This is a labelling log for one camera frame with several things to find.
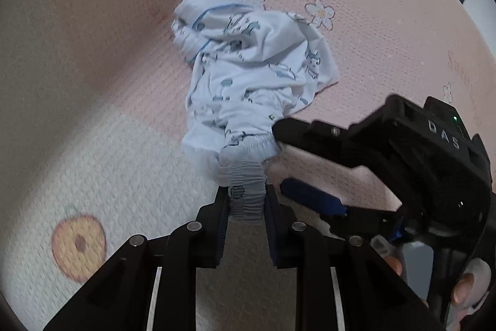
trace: blue gripper pad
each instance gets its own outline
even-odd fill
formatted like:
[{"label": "blue gripper pad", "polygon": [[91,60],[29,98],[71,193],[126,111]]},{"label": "blue gripper pad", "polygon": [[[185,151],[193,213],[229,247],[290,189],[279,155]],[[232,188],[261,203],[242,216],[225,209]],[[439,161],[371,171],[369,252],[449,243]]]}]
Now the blue gripper pad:
[{"label": "blue gripper pad", "polygon": [[341,200],[296,178],[286,178],[281,183],[281,194],[324,215],[344,215],[346,207]]}]

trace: bolt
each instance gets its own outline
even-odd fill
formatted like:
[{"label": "bolt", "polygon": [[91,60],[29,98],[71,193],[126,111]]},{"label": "bolt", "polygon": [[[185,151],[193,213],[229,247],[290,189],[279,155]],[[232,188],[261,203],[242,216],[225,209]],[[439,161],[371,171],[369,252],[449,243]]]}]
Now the bolt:
[{"label": "bolt", "polygon": [[131,244],[133,247],[141,246],[144,242],[145,237],[141,236],[140,234],[135,234],[129,239],[129,244]]},{"label": "bolt", "polygon": [[304,222],[293,222],[291,225],[292,229],[297,232],[302,232],[307,228],[307,224]]},{"label": "bolt", "polygon": [[187,224],[186,228],[190,232],[197,232],[198,230],[200,230],[202,228],[202,224],[200,222],[197,222],[196,220],[194,220],[193,222],[189,222]]},{"label": "bolt", "polygon": [[348,239],[348,242],[355,247],[360,247],[364,243],[364,239],[362,239],[360,236],[350,236]]}]

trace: play mat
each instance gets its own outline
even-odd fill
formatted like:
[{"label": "play mat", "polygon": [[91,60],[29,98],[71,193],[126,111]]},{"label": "play mat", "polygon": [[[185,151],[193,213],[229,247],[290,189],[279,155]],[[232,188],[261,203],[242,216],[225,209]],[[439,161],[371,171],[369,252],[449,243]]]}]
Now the play mat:
[{"label": "play mat", "polygon": [[[0,0],[0,290],[29,331],[128,237],[168,234],[213,201],[179,149],[191,73],[171,40],[180,1]],[[299,118],[348,126],[390,93],[435,96],[496,167],[496,64],[458,0],[249,1],[299,13],[330,44],[341,79]],[[365,168],[286,149],[269,176],[288,174],[347,204],[399,204]],[[231,222],[219,268],[198,270],[198,329],[294,329],[295,290],[264,225]]]}]

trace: light blue garment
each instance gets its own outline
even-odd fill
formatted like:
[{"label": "light blue garment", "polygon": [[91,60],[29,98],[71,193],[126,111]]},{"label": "light blue garment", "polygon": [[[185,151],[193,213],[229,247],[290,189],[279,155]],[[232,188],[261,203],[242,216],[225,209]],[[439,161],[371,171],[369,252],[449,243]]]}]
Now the light blue garment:
[{"label": "light blue garment", "polygon": [[295,14],[228,0],[183,0],[175,15],[174,44],[193,64],[183,149],[200,172],[230,187],[237,212],[251,200],[250,217],[261,219],[261,163],[279,151],[272,125],[337,82],[329,46]]}]

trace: white flower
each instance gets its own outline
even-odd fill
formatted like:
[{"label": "white flower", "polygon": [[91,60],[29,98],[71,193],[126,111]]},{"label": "white flower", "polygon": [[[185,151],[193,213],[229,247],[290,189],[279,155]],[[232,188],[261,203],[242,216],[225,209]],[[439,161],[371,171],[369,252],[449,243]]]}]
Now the white flower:
[{"label": "white flower", "polygon": [[324,25],[328,30],[332,30],[332,21],[334,17],[334,9],[331,6],[324,7],[321,0],[315,0],[315,3],[307,3],[305,10],[313,16],[311,25],[317,29]]}]

